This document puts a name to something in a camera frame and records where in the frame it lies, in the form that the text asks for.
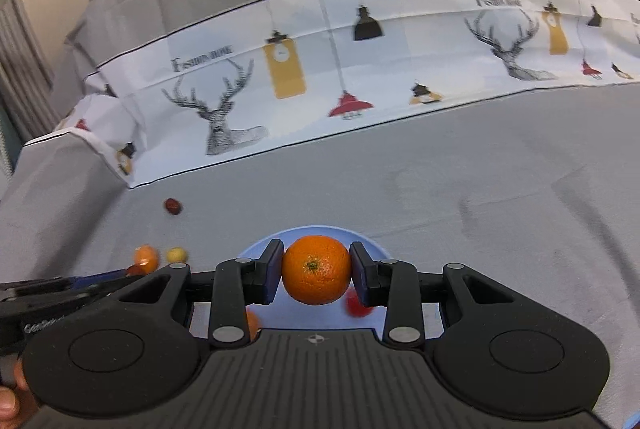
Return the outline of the person hand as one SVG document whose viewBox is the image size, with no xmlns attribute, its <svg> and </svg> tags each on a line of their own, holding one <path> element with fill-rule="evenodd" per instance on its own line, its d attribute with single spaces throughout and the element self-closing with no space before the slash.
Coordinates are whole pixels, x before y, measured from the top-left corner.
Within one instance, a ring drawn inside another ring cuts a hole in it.
<svg viewBox="0 0 640 429">
<path fill-rule="evenodd" d="M 23 361 L 18 359 L 13 368 L 14 387 L 1 387 L 0 417 L 2 429 L 21 428 L 38 412 L 38 403 L 25 379 Z"/>
</svg>

